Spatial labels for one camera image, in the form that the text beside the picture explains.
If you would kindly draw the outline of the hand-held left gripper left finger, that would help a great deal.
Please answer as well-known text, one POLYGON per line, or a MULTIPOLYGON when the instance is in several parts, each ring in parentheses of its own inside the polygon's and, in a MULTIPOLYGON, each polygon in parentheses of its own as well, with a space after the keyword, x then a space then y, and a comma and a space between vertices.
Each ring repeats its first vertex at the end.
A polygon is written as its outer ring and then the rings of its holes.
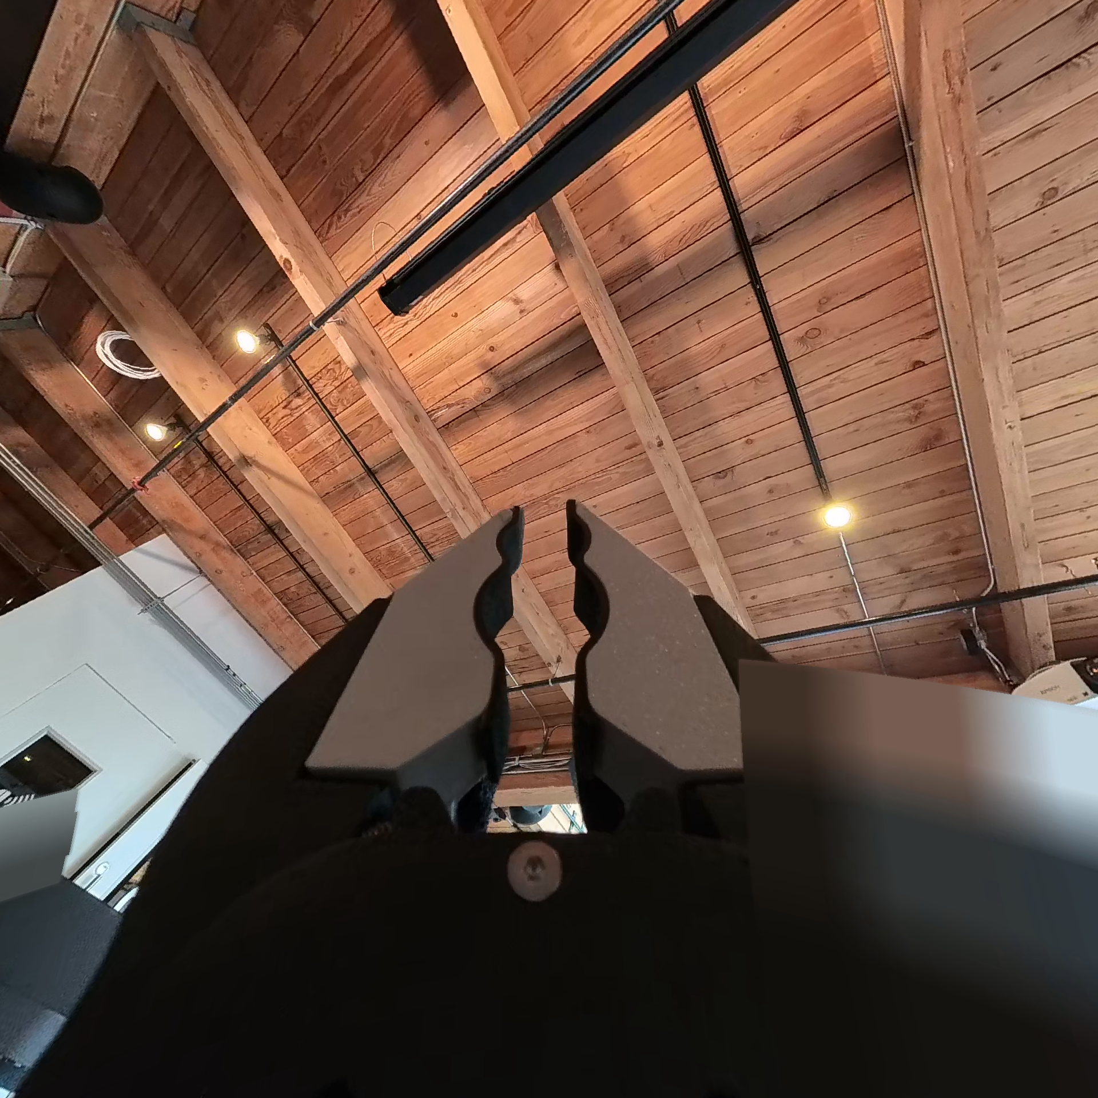
POLYGON ((394 594, 305 761, 310 777, 392 796, 428 788, 458 830, 486 830, 510 726, 496 638, 522 544, 513 506, 394 594))

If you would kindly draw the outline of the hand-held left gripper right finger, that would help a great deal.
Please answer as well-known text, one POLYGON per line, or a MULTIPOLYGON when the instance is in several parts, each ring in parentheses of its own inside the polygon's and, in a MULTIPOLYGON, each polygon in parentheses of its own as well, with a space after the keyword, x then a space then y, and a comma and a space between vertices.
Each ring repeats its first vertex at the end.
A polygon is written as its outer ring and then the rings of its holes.
POLYGON ((578 501, 567 502, 572 769, 589 830, 654 794, 674 830, 729 830, 742 777, 737 686, 690 590, 578 501))

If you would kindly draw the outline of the black round duct elbow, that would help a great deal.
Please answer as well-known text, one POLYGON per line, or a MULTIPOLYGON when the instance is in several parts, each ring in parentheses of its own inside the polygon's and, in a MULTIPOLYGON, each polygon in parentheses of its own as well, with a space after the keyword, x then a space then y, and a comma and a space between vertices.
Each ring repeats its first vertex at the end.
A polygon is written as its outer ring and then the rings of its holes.
POLYGON ((1 153, 1 201, 39 222, 91 225, 104 211, 99 190, 73 167, 1 153))

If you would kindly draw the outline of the black horizontal pipe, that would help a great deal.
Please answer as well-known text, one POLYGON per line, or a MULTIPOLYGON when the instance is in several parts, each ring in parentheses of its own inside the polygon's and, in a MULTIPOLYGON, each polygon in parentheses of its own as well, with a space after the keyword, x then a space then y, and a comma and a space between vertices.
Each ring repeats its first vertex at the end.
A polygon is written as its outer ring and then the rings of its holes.
POLYGON ((867 620, 857 622, 844 622, 828 626, 806 628, 802 630, 793 630, 790 633, 769 635, 759 638, 759 643, 764 647, 778 646, 782 643, 792 643, 798 641, 810 641, 827 637, 839 637, 857 630, 875 630, 888 625, 897 625, 905 622, 914 622, 927 620, 948 613, 963 613, 972 609, 986 609, 994 607, 1003 607, 1016 601, 1027 601, 1036 599, 1046 599, 1053 595, 1065 595, 1074 591, 1086 590, 1096 584, 1096 574, 1067 578, 1048 583, 1026 586, 1016 590, 993 592, 981 595, 978 597, 959 599, 954 601, 939 603, 924 608, 913 608, 895 613, 886 613, 874 616, 867 620))

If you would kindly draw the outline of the grey metal conduit bundle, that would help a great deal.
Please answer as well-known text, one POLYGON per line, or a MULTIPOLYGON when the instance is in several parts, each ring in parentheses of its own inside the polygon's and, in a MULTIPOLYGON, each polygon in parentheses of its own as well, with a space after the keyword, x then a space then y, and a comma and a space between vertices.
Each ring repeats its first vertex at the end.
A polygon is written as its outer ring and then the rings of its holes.
POLYGON ((6 445, 1 445, 2 468, 79 544, 95 557, 113 582, 133 600, 141 613, 163 628, 182 648, 205 667, 215 680, 233 693, 248 711, 261 699, 219 656, 158 596, 143 579, 75 515, 75 513, 39 480, 6 445))

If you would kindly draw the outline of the white projector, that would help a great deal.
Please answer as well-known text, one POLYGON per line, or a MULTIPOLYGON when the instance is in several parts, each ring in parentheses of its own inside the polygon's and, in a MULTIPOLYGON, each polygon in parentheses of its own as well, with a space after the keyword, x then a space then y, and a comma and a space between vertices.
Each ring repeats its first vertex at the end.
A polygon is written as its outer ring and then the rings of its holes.
POLYGON ((1096 710, 1096 656, 1046 665, 1035 671, 1010 693, 1096 710))

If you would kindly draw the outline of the long black lighting track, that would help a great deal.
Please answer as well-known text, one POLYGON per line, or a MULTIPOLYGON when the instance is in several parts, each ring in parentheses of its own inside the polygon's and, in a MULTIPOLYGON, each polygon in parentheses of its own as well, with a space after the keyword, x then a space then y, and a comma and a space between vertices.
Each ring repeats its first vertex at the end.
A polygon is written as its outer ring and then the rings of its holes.
POLYGON ((712 173, 714 175, 717 191, 720 194, 722 205, 725 208, 725 213, 730 224, 733 239, 735 242, 735 248, 743 263, 747 284, 758 306, 765 337, 769 343, 775 358, 775 365, 777 367, 780 379, 786 392, 790 412, 795 421, 799 433, 799 439, 805 448, 805 455, 814 473, 814 479, 820 497, 823 498, 824 503, 831 503, 833 502, 831 486, 819 456, 814 434, 806 417, 806 412, 801 400, 801 392, 792 373, 792 366, 788 360, 785 344, 777 330, 777 323, 773 315, 771 299, 767 296, 764 282, 759 273, 756 258, 746 230, 746 224, 737 203, 737 196, 733 190, 731 179, 725 167, 722 153, 718 145, 718 139, 713 131, 709 119, 709 113, 704 102, 704 96, 701 94, 701 90, 696 82, 691 82, 688 85, 687 97, 690 101, 690 109, 692 111, 695 124, 697 127, 697 132, 700 133, 704 144, 708 165, 710 166, 712 173))

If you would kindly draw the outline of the black panel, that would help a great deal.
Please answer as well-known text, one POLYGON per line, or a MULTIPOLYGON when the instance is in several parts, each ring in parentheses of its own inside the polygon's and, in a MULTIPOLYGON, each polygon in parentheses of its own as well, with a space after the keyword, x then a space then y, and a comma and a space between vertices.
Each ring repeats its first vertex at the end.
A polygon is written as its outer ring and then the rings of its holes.
POLYGON ((2 1011, 66 1020, 108 953, 120 914, 70 881, 1 905, 2 1011))

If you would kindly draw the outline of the black hanging linear lamp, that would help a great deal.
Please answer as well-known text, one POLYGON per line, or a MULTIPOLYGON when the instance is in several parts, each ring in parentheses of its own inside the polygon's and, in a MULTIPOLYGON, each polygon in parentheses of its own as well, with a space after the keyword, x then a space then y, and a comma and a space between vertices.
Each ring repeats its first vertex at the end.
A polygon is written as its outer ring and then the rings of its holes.
POLYGON ((381 303, 394 315, 406 314, 790 5, 790 1, 708 4, 555 132, 526 165, 395 271, 378 288, 381 303))

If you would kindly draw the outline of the dark wall window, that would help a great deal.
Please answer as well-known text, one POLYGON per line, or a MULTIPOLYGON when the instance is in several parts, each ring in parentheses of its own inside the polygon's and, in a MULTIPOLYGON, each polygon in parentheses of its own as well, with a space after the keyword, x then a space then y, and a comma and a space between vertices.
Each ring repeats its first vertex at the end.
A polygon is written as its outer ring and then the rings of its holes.
POLYGON ((75 753, 50 727, 1 762, 1 807, 83 786, 100 769, 75 753))

